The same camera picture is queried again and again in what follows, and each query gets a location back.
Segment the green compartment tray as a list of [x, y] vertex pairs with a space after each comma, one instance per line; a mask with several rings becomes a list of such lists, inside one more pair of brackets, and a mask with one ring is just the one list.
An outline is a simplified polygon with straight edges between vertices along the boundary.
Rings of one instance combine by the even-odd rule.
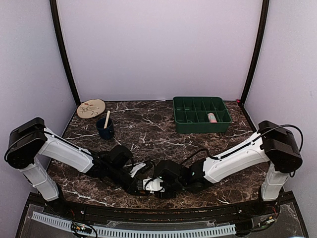
[[[220, 97], [174, 97], [173, 110], [178, 133], [225, 133], [232, 122]], [[210, 123], [208, 113], [214, 113], [217, 123]]]

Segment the pink patterned sock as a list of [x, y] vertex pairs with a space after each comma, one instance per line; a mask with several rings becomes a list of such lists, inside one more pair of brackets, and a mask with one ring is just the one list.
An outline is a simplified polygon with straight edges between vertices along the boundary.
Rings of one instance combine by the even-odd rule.
[[214, 113], [208, 113], [208, 120], [210, 123], [217, 123], [217, 119]]

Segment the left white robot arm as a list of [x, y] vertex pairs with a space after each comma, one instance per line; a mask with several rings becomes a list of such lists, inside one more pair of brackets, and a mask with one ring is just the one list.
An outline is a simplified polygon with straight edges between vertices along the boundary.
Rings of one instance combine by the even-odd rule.
[[129, 149], [118, 145], [110, 151], [92, 152], [57, 136], [42, 118], [34, 118], [10, 133], [4, 160], [24, 174], [59, 216], [66, 216], [70, 206], [61, 198], [62, 192], [37, 155], [55, 159], [93, 178], [108, 177], [129, 194], [145, 193], [145, 182], [124, 168], [126, 162], [133, 160]]

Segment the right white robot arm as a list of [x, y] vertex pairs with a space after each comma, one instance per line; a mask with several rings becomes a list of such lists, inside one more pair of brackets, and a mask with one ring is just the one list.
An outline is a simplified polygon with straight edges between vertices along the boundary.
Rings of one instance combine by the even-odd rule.
[[183, 190], [198, 193], [243, 169], [269, 162], [260, 198], [253, 203], [253, 211], [263, 215], [278, 198], [290, 174], [303, 163], [303, 144], [297, 144], [291, 128], [290, 124], [276, 125], [264, 120], [259, 123], [259, 130], [245, 141], [216, 156], [208, 155], [188, 168], [172, 160], [161, 161], [156, 166], [154, 181], [144, 183], [144, 189], [168, 197]]

